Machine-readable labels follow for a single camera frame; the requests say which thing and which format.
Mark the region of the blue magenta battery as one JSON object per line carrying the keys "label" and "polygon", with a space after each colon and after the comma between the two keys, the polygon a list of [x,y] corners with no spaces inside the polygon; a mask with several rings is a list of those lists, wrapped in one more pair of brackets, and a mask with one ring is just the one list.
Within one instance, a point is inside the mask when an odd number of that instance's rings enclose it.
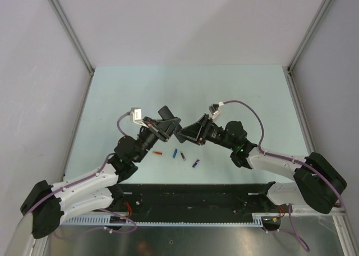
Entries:
{"label": "blue magenta battery", "polygon": [[197,159],[197,160],[194,162],[194,164],[192,165],[192,168],[195,168],[199,162],[200,162],[200,160]]}

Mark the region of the black remote control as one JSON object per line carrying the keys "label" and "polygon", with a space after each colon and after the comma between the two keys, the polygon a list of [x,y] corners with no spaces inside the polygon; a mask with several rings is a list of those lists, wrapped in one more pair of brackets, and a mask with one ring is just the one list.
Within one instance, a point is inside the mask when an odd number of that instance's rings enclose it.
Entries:
{"label": "black remote control", "polygon": [[167,105],[163,106],[158,110],[158,114],[163,120],[171,120],[176,118],[173,113],[170,111],[169,107]]}

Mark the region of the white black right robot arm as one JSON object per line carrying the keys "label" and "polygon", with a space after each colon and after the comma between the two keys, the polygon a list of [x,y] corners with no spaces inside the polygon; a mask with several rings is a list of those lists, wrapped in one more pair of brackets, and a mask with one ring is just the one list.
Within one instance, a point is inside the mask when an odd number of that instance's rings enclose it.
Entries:
{"label": "white black right robot arm", "polygon": [[306,204],[317,212],[328,214],[347,187],[343,177],[319,153],[296,157],[261,151],[247,139],[240,121],[230,121],[225,127],[219,127],[205,114],[189,126],[178,127],[175,135],[182,142],[201,146],[209,141],[230,149],[230,158],[237,167],[263,170],[290,179],[289,183],[270,183],[259,197],[259,206],[265,212],[282,204]]}

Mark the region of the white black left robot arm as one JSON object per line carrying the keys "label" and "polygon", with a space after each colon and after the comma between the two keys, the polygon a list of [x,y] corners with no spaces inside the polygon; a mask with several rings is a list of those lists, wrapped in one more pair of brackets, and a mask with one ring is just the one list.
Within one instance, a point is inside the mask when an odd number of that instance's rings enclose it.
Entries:
{"label": "white black left robot arm", "polygon": [[100,167],[69,181],[37,182],[20,207],[23,216],[33,218],[32,236],[44,238],[66,220],[83,213],[106,208],[120,210],[124,197],[119,184],[138,170],[136,163],[143,160],[157,141],[171,138],[180,121],[165,115],[160,119],[144,117],[137,137],[121,137]]}

